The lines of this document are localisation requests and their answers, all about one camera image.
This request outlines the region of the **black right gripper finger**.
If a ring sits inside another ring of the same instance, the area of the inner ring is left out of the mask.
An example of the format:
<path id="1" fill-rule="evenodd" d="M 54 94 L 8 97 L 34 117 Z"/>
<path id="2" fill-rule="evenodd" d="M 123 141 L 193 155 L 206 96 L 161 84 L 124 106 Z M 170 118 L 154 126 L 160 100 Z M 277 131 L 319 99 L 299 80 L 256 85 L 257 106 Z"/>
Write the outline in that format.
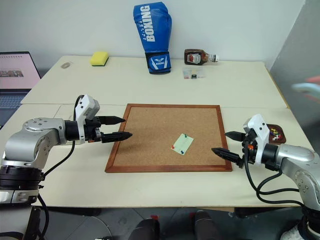
<path id="1" fill-rule="evenodd" d="M 230 152 L 228 149 L 222 147 L 214 147 L 211 149 L 214 154 L 220 158 L 235 163 L 236 165 L 242 165 L 243 159 L 236 153 Z"/>
<path id="2" fill-rule="evenodd" d="M 229 131 L 226 132 L 224 135 L 237 142 L 243 142 L 246 139 L 246 134 L 238 131 Z"/>

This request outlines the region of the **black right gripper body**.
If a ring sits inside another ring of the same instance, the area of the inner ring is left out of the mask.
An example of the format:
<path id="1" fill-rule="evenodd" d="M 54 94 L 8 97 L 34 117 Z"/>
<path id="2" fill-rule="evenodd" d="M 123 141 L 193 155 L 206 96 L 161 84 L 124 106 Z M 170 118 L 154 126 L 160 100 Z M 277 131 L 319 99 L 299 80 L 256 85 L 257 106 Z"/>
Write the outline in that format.
<path id="1" fill-rule="evenodd" d="M 245 153 L 245 140 L 247 140 L 248 141 L 248 147 L 247 147 L 248 163 L 252 165 L 256 162 L 256 154 L 258 149 L 258 144 L 255 139 L 256 139 L 255 135 L 249 136 L 248 133 L 241 133 L 240 141 L 242 144 L 242 152 Z"/>

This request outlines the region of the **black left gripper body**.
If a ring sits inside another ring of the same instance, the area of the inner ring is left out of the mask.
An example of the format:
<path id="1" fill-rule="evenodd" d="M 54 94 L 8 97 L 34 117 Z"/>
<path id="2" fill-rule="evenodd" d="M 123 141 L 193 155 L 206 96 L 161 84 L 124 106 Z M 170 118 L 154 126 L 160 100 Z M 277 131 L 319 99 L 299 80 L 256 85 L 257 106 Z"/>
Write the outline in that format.
<path id="1" fill-rule="evenodd" d="M 93 119 L 86 119 L 84 127 L 85 141 L 88 143 L 100 142 L 102 140 L 102 133 L 100 131 L 101 121 L 98 116 Z"/>

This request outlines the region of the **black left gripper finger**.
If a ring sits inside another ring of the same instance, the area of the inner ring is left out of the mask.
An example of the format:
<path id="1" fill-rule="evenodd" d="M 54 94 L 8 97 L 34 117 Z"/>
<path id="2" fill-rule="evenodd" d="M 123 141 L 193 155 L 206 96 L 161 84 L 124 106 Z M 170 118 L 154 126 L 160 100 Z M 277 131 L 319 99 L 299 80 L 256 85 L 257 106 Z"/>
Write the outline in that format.
<path id="1" fill-rule="evenodd" d="M 116 125 L 126 120 L 118 116 L 100 116 L 99 121 L 102 125 Z"/>
<path id="2" fill-rule="evenodd" d="M 133 134 L 130 132 L 120 131 L 113 133 L 101 133 L 102 143 L 121 142 L 130 138 Z"/>

